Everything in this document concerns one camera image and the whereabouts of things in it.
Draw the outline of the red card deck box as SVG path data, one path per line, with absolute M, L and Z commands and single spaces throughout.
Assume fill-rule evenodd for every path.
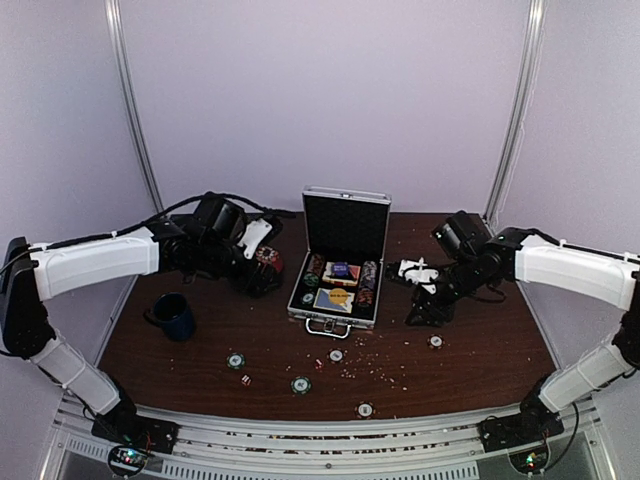
M 322 281 L 325 283 L 329 283 L 337 286 L 347 286 L 354 287 L 358 284 L 360 277 L 361 267 L 358 265 L 349 264 L 350 267 L 350 277 L 349 278 L 334 278 L 331 276 L 331 266 L 334 262 L 327 262 L 325 265 L 325 270 L 322 275 Z

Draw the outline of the purple small blind button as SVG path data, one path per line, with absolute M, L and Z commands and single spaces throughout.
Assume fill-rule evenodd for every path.
M 349 264 L 347 262 L 334 262 L 331 266 L 331 276 L 334 278 L 349 278 Z

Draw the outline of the aluminium poker case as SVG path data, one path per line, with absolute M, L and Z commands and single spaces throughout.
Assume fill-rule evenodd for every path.
M 307 251 L 297 275 L 287 312 L 304 323 L 311 335 L 346 339 L 354 329 L 372 329 L 376 325 L 382 269 L 391 207 L 391 196 L 385 193 L 342 190 L 307 186 L 302 193 Z M 319 254 L 327 262 L 348 262 L 361 267 L 366 261 L 378 265 L 373 305 L 356 305 L 358 284 L 337 286 L 322 281 L 316 289 L 305 292 L 302 283 L 312 254 Z M 343 288 L 355 294 L 350 314 L 313 307 L 320 288 Z

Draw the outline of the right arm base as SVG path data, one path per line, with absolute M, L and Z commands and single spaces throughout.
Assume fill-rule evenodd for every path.
M 523 400 L 516 414 L 492 415 L 478 424 L 484 451 L 511 450 L 511 466 L 518 473 L 530 476 L 542 474 L 552 465 L 548 441 L 563 432 L 559 414 L 550 411 L 535 396 Z

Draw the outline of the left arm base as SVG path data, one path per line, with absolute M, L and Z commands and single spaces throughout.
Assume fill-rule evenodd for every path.
M 121 400 L 105 414 L 88 408 L 85 412 L 93 419 L 91 434 L 114 443 L 106 462 L 116 477 L 129 479 L 140 474 L 156 453 L 173 452 L 179 425 L 141 416 L 129 400 Z

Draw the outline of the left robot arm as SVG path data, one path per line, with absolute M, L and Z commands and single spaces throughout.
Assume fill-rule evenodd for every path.
M 1 332 L 7 353 L 24 359 L 62 389 L 105 416 L 106 429 L 123 444 L 137 442 L 144 424 L 127 406 L 114 380 L 72 345 L 72 337 L 50 321 L 48 307 L 129 279 L 167 272 L 185 277 L 239 278 L 258 249 L 280 229 L 272 220 L 253 220 L 236 240 L 197 238 L 170 220 L 130 233 L 98 234 L 58 244 L 11 239 L 1 265 Z

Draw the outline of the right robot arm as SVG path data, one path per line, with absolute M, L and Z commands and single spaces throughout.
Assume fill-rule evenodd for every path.
M 512 430 L 535 440 L 551 415 L 639 369 L 639 257 L 506 228 L 477 244 L 459 242 L 444 266 L 403 260 L 399 279 L 415 287 L 410 324 L 442 326 L 457 303 L 511 282 L 525 295 L 559 364 L 522 401 Z

